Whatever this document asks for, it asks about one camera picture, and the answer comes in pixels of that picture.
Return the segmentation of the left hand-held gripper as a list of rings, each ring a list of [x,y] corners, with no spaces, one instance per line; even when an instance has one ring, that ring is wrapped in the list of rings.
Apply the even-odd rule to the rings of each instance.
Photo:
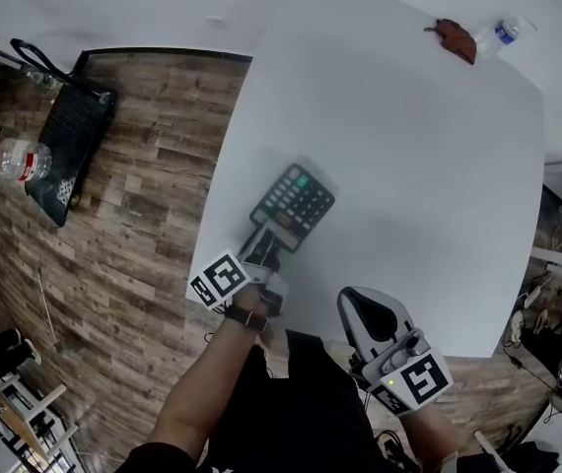
[[[271,268],[279,268],[283,249],[280,228],[268,219],[246,240],[241,259],[225,250],[189,279],[189,289],[206,309],[224,311],[244,286],[255,285],[270,316],[280,316],[288,285]]]

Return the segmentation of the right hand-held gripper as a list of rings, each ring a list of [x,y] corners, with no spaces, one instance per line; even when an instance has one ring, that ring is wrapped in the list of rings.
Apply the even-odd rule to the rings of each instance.
[[[349,374],[394,416],[418,411],[453,385],[444,357],[421,329],[412,329],[413,321],[399,300],[348,286],[339,292],[337,308],[356,351]],[[395,342],[405,331],[409,332]]]

